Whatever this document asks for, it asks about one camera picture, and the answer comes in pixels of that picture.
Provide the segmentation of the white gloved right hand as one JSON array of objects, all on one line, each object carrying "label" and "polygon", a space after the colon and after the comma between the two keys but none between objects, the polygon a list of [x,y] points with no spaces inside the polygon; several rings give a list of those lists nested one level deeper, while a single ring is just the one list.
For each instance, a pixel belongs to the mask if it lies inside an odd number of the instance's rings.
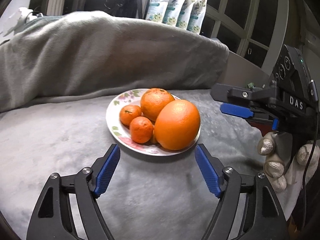
[{"label": "white gloved right hand", "polygon": [[258,142],[257,151],[265,156],[263,170],[276,192],[308,183],[318,167],[319,147],[313,150],[312,143],[307,142],[294,150],[290,133],[268,132]]}]

